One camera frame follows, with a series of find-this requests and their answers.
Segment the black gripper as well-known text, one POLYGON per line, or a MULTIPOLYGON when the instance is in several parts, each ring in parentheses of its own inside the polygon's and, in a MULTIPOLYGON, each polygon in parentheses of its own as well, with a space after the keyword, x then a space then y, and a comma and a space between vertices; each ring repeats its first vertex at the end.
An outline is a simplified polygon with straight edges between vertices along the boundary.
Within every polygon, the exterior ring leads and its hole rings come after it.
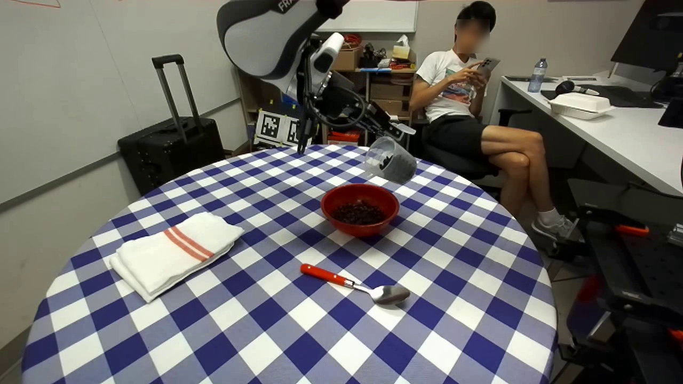
POLYGON ((361 95, 354 85, 333 69, 335 54, 344 45, 340 34, 327 41, 310 36, 296 63, 296 104, 301 116, 296 125, 296 152, 302 153, 319 125, 335 130, 365 130, 374 136, 391 136, 406 142, 415 130, 392 118, 378 102, 361 95))

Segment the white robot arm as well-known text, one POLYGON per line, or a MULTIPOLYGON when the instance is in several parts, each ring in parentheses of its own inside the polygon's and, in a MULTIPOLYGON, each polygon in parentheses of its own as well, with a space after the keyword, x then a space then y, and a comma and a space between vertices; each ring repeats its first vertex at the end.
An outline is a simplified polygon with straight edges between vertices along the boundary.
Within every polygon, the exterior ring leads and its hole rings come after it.
POLYGON ((335 69, 344 36, 327 37, 317 28, 337 19, 347 0, 228 0, 215 14, 217 37, 230 63, 274 85, 298 107, 296 148, 305 152, 317 125, 361 127, 374 136, 400 141, 414 127, 361 95, 335 69))

